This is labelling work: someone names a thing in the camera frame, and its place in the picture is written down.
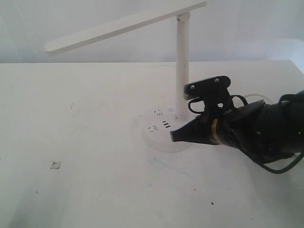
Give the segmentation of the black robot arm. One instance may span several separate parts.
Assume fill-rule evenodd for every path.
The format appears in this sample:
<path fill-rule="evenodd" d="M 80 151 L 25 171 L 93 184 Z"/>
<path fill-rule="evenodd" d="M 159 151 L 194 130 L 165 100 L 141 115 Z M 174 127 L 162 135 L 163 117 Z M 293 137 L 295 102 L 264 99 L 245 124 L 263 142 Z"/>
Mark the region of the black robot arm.
<path fill-rule="evenodd" d="M 249 158 L 269 163 L 304 150 L 304 94 L 283 95 L 276 104 L 263 100 L 236 108 L 227 95 L 219 107 L 205 101 L 205 111 L 181 128 L 171 131 L 173 142 L 225 145 Z"/>

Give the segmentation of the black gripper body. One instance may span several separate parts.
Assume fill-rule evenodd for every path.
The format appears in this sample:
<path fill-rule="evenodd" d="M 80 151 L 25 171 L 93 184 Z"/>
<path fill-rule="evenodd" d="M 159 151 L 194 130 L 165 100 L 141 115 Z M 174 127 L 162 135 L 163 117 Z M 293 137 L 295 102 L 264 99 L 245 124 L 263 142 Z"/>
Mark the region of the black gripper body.
<path fill-rule="evenodd" d="M 240 108 L 218 108 L 211 113 L 211 144 L 246 152 L 270 152 L 263 135 L 262 118 L 270 104 L 257 101 Z"/>

